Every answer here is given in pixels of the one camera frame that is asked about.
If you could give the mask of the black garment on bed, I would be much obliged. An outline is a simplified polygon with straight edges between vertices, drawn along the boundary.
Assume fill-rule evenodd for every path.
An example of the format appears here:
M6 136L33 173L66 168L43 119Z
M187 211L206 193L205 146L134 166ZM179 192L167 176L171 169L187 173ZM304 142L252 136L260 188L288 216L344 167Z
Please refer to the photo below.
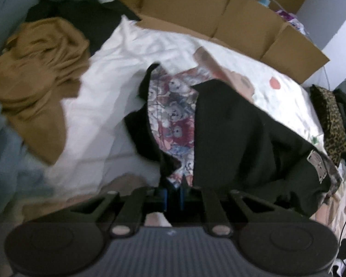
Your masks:
M31 7L26 22L59 17L74 25L89 40L90 54L94 55L120 25L122 17L140 21L140 17L119 0L100 3L98 0L40 0Z

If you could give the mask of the mustard brown garment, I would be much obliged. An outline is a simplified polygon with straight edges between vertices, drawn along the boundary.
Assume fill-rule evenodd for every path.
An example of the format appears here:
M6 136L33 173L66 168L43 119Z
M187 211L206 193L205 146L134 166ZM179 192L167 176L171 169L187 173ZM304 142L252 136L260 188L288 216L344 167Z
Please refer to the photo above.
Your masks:
M77 97L89 58L89 41L62 18L23 23L0 56L3 114L48 164L56 163L66 145L61 100Z

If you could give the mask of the flattened cardboard box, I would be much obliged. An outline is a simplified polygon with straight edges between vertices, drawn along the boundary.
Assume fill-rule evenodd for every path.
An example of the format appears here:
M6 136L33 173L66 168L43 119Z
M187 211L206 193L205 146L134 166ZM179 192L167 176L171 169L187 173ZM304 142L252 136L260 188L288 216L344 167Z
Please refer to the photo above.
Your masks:
M256 0L120 1L140 16L140 27L212 41L299 84L329 62L305 35Z

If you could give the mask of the blue cap detergent bottle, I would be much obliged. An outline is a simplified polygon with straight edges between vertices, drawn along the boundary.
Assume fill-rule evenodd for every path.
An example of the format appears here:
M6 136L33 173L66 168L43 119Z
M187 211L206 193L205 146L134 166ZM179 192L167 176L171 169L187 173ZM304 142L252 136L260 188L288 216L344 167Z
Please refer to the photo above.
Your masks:
M265 6L266 8L269 7L271 1L270 0L259 0L258 1L261 5Z

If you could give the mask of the purple white refill pouch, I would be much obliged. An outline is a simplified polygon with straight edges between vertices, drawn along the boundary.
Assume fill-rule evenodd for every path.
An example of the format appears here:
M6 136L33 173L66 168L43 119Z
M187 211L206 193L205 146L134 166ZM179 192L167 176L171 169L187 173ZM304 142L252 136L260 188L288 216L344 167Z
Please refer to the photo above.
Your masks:
M278 10L276 13L283 18L283 20L290 25L292 25L295 29L298 30L298 32L302 33L303 35L307 35L307 32L305 30L305 27L302 22L298 20L295 14L288 13L284 10Z

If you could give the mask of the leopard print garment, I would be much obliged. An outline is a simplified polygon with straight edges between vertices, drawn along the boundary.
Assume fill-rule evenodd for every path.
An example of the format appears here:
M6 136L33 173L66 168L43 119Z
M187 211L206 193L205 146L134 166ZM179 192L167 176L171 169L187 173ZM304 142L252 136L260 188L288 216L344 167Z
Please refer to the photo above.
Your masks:
M339 166L342 154L346 153L346 131L335 95L324 87L309 88L311 102L324 132L324 148Z

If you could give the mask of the black garment with patterned lining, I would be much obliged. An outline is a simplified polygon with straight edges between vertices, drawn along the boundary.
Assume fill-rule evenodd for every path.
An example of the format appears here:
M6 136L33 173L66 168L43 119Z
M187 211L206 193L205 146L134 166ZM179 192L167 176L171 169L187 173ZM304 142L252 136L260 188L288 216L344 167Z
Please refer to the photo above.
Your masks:
M342 182L325 153L202 66L170 74L151 64L139 97L125 125L170 189L239 190L312 216Z

